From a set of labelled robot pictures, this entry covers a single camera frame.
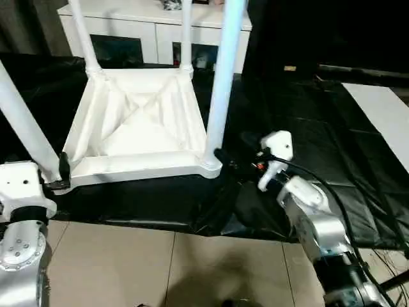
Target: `cabinet top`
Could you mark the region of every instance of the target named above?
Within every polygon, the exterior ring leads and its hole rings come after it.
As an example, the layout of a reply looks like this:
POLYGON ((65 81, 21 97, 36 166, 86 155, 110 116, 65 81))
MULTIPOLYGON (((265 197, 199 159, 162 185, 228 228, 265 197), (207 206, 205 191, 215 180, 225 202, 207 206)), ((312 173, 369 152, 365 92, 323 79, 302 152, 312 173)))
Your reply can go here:
MULTIPOLYGON (((160 24, 181 24, 181 11, 165 11, 160 0, 80 0, 85 17, 134 20, 160 24)), ((221 28, 224 5, 193 4, 192 26, 221 28)), ((72 15, 70 5, 58 10, 58 15, 72 15)), ((251 31, 252 24, 247 11, 242 30, 251 31)))

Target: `black plastic sheet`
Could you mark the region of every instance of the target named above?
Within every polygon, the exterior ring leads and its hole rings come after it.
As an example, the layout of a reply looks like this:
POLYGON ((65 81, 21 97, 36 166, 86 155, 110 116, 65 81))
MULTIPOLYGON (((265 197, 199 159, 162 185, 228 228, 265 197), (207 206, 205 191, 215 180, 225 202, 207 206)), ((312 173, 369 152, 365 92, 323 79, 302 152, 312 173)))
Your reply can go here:
MULTIPOLYGON (((1 60, 52 146, 61 152, 86 84, 84 63, 16 55, 2 55, 1 60)), ((403 249, 409 241, 409 174, 339 83, 289 76, 269 81, 235 77, 224 149, 246 161, 243 132, 263 136, 291 131, 293 162, 323 177, 339 194, 358 244, 403 249)), ((195 73, 205 123, 212 82, 211 72, 195 73)), ((0 162, 29 159, 3 116, 0 131, 0 162)), ((226 169, 214 180, 190 175, 93 185, 55 200, 56 218, 62 220, 297 241, 273 192, 261 193, 254 182, 238 180, 226 169)))

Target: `beige floor tile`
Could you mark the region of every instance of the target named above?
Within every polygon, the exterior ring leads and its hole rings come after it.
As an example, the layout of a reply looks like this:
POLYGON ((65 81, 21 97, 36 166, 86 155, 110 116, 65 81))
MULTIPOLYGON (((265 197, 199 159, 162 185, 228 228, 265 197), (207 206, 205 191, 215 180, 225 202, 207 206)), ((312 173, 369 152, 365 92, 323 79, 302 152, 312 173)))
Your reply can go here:
POLYGON ((283 246, 295 307, 324 306, 323 289, 301 244, 284 243, 283 246))
POLYGON ((49 267, 50 305, 158 306, 173 241, 172 232, 70 223, 49 267))
MULTIPOLYGON (((376 280, 381 283, 385 280, 393 277, 393 274, 388 270, 386 265, 379 259, 376 255, 375 251, 372 249, 361 249, 360 250, 363 259, 369 264, 369 268, 371 270, 372 275, 376 278, 376 280)), ((406 260, 403 253, 398 251, 381 251, 376 250, 378 255, 380 255, 390 266, 392 271, 395 274, 402 273, 409 269, 408 261, 406 260)), ((409 283, 404 285, 406 290, 409 290, 409 283)), ((394 289, 388 292, 389 296, 392 298, 393 301, 396 301, 399 297, 400 289, 394 289)), ((401 301, 401 305, 405 305, 405 300, 401 301)))
POLYGON ((64 234, 68 222, 49 221, 47 242, 50 244, 51 250, 55 252, 61 236, 64 234))
POLYGON ((229 298, 293 306, 281 243, 176 234, 167 307, 217 307, 229 298))

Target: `white cabinet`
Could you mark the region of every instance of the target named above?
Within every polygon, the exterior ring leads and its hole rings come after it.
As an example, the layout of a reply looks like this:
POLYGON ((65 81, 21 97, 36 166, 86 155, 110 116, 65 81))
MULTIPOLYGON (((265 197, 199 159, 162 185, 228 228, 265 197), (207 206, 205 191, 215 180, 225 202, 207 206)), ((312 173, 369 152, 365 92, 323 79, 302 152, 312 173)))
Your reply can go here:
MULTIPOLYGON (((64 32, 73 56, 83 57, 77 30, 72 16, 60 15, 64 32)), ((133 20, 104 19, 85 17, 91 35, 138 38, 141 41, 144 63, 158 63, 155 24, 133 20)))
MULTIPOLYGON (((165 11, 160 0, 80 0, 86 27, 91 35, 140 40, 144 63, 173 64, 173 43, 181 42, 181 11, 165 11)), ((214 4, 192 5, 192 43, 218 46, 223 8, 214 4)), ((82 56, 69 5, 58 10, 74 56, 82 56)), ((235 72, 241 74, 252 30, 245 12, 235 72)))
MULTIPOLYGON (((192 43, 196 45, 219 46, 221 29, 192 27, 192 43)), ((250 31, 241 31, 235 72, 241 74, 243 70, 250 31)), ((181 42, 181 26, 157 24, 156 38, 158 45, 158 62, 173 64, 173 43, 181 42)))

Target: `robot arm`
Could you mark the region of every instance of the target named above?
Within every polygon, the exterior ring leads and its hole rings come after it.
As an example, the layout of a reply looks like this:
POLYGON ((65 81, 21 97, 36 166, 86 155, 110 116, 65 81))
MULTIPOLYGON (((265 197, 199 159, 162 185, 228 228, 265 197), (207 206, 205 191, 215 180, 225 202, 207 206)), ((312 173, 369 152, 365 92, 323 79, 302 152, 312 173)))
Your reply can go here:
MULTIPOLYGON (((262 139, 261 146, 270 154, 292 158, 291 134, 273 133, 262 139)), ((287 166, 269 161, 258 187, 266 191, 271 179, 282 177, 277 196, 291 225, 297 231, 308 259, 325 291, 326 306, 390 307, 377 287, 370 282, 353 252, 344 224, 331 212, 327 195, 318 186, 299 176, 285 175, 287 166)))
POLYGON ((45 197, 35 163, 0 165, 0 203, 8 223, 0 241, 0 307, 45 306, 47 225, 57 205, 45 197))

